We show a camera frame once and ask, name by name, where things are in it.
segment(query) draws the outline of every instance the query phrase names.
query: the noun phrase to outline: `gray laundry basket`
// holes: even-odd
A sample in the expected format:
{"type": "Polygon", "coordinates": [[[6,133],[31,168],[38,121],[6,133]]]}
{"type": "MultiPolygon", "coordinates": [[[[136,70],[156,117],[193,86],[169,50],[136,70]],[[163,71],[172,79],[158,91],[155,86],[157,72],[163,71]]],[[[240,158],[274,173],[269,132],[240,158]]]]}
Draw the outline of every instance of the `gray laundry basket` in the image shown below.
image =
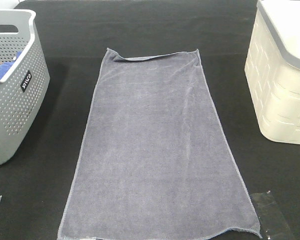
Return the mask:
{"type": "Polygon", "coordinates": [[[20,56],[0,79],[0,164],[9,160],[29,130],[43,101],[50,76],[31,10],[0,10],[0,25],[18,32],[0,32],[0,62],[20,56]]]}

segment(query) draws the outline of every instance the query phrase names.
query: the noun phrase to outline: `blue fabric in basket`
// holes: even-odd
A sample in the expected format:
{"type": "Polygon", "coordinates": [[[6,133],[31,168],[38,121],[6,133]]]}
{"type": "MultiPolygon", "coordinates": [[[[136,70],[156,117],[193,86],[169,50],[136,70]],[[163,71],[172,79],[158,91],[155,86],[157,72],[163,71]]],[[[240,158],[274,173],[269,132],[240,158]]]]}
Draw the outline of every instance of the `blue fabric in basket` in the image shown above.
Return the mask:
{"type": "MultiPolygon", "coordinates": [[[[21,51],[18,51],[16,53],[16,59],[20,56],[21,51]]],[[[10,67],[12,67],[12,65],[14,64],[14,61],[6,61],[2,64],[0,64],[0,79],[6,74],[6,72],[10,69],[10,67]]]]}

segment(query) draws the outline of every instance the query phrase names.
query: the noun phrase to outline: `black label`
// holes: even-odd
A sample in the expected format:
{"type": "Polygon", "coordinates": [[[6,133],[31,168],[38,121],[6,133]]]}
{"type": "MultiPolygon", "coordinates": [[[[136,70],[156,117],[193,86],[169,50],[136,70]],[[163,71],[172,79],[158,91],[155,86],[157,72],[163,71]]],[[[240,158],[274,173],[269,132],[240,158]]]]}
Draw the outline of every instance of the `black label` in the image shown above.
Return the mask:
{"type": "Polygon", "coordinates": [[[22,89],[23,92],[25,92],[26,88],[28,87],[30,81],[32,79],[32,74],[30,73],[30,70],[28,70],[28,72],[26,73],[20,87],[22,89]]]}

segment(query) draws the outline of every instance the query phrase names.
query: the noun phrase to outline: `bin lid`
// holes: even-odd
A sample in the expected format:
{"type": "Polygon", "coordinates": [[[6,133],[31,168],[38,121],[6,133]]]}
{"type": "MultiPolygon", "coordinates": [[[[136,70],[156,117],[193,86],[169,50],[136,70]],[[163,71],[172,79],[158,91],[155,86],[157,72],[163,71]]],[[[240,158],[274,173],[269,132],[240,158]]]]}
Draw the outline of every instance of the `bin lid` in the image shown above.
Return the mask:
{"type": "Polygon", "coordinates": [[[285,61],[300,69],[300,0],[259,0],[258,10],[285,61]]]}

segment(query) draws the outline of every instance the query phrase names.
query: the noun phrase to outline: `black table surface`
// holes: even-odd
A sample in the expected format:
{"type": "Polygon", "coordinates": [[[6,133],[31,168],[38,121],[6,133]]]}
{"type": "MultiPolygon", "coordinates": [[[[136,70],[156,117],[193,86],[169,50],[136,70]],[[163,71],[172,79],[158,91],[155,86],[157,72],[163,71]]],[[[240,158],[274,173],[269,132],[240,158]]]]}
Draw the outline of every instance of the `black table surface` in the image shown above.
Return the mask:
{"type": "MultiPolygon", "coordinates": [[[[210,92],[249,193],[271,190],[300,240],[300,145],[259,131],[244,64],[255,0],[25,1],[50,73],[40,111],[0,166],[0,240],[53,240],[69,194],[106,48],[122,56],[199,49],[210,92]]],[[[226,232],[218,240],[256,240],[226,232]]]]}

